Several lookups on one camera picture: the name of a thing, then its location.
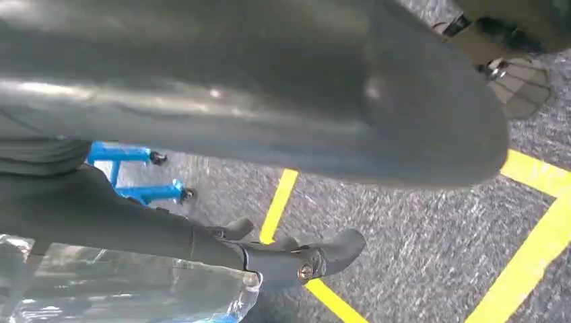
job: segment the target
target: clear plastic wrap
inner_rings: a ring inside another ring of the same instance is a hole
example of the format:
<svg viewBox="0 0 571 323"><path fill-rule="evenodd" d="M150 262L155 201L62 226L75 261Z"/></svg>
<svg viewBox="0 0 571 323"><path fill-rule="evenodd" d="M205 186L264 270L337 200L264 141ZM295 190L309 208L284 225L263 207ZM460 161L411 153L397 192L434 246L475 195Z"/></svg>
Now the clear plastic wrap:
<svg viewBox="0 0 571 323"><path fill-rule="evenodd" d="M24 244L6 237L0 242L3 314L11 295L25 285L23 278L33 279L10 310L14 323L239 322L259 292L254 273L64 244L50 245L41 258ZM33 278L22 277L36 257L41 262Z"/></svg>

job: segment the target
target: gray floor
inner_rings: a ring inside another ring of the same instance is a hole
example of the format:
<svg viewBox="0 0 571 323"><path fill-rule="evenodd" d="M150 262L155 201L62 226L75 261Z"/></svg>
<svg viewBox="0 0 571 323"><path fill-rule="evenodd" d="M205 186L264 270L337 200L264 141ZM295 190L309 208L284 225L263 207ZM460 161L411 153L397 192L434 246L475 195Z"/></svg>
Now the gray floor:
<svg viewBox="0 0 571 323"><path fill-rule="evenodd" d="M447 1L412 1L429 22L453 17ZM512 123L512 147L571 170L571 63L545 57L556 99L529 121ZM223 223L248 216L261 225L280 171L232 161L171 154L163 168L127 166L124 184L179 178L199 191L173 211ZM303 174L278 235L302 241L347 226L368 248L346 272L326 282L370 322L462 322L477 305L553 199L505 178L447 192L392 190ZM569 322L571 269L567 250L512 318ZM339 322L303 289L264 295L245 322Z"/></svg>

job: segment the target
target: bolt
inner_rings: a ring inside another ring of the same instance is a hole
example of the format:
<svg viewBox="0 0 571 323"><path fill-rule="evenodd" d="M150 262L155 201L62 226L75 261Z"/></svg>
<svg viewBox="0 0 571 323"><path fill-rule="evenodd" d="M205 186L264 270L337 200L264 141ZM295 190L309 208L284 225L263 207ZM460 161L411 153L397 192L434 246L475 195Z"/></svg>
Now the bolt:
<svg viewBox="0 0 571 323"><path fill-rule="evenodd" d="M312 277L313 277L313 266L306 262L298 270L298 278L301 281L308 281Z"/></svg>
<svg viewBox="0 0 571 323"><path fill-rule="evenodd" d="M256 274L246 274L242 282L244 283L244 285L248 287L256 287L257 285L260 284L260 280L258 279L258 275Z"/></svg>

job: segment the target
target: asphalt ground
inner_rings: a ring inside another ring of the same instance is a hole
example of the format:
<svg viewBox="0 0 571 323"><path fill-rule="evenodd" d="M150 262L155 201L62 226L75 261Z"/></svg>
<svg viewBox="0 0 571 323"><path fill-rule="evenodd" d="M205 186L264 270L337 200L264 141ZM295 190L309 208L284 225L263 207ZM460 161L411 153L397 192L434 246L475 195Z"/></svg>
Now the asphalt ground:
<svg viewBox="0 0 571 323"><path fill-rule="evenodd" d="M431 23L455 14L446 1L409 5ZM549 66L555 98L532 119L511 123L514 150L564 170L571 170L569 57L564 53L542 58ZM250 217L262 227L281 169L179 153L169 157L169 164L160 168L125 165L119 183L165 184L178 178L198 190L197 199L183 206L168 201L161 206L205 224ZM536 176L528 177L533 186ZM300 174L275 235L310 242L356 227L366 236L366 251L347 271L325 279L325 284L363 319L464 322L556 197L564 198L549 194L549 180L536 187L539 190L498 176L462 190L394 190ZM571 222L571 213L563 213L560 221ZM545 274L539 273L529 296L521 295L518 303L523 303L509 322L571 321L570 256L566 248L545 264ZM520 270L530 266L521 265ZM501 297L496 302L499 310L508 307L508 296L509 292L504 298L507 303ZM473 318L472 322L494 320ZM305 289L263 294L244 321L342 322Z"/></svg>

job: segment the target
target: blue paddock stand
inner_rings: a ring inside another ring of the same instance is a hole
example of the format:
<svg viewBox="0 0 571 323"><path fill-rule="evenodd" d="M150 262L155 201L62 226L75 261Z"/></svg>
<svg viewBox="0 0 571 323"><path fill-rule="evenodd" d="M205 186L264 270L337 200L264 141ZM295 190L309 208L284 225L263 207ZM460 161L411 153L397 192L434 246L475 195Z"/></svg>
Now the blue paddock stand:
<svg viewBox="0 0 571 323"><path fill-rule="evenodd" d="M88 156L87 163L94 165L95 162L112 162L110 181L117 194L134 199L139 203L148 205L155 200L175 199L185 202L195 196L192 188L186 188L178 180L173 180L171 185L159 186L128 186L116 187L119 178L121 162L145 162L154 165L162 165L167 161L167 156L145 147L124 147L120 145L105 145L95 142Z"/></svg>

